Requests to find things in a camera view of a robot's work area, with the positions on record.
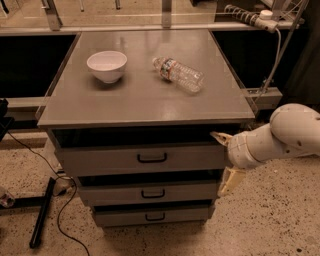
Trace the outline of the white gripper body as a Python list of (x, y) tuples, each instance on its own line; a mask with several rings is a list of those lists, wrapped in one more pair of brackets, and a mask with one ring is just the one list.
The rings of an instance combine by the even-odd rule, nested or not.
[(227, 152), (230, 162), (239, 169), (253, 169), (262, 165), (250, 151), (249, 140), (257, 142), (257, 134), (245, 131), (234, 135), (228, 143)]

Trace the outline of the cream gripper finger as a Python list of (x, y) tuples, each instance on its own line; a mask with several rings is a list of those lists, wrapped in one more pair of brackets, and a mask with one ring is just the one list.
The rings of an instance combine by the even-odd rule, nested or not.
[(227, 146), (229, 144), (229, 141), (232, 139), (232, 135), (222, 132), (213, 131), (210, 133), (210, 135), (223, 146)]
[(223, 171), (222, 180), (218, 189), (218, 196), (229, 195), (246, 177), (246, 170), (237, 167), (226, 167)]

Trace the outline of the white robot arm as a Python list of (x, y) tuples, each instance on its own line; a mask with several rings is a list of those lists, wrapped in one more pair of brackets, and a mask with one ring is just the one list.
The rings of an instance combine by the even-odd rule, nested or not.
[(223, 171), (218, 196), (230, 194), (248, 170), (273, 159), (320, 154), (320, 113), (305, 105), (278, 107), (268, 124), (236, 135), (211, 132), (226, 147), (231, 166)]

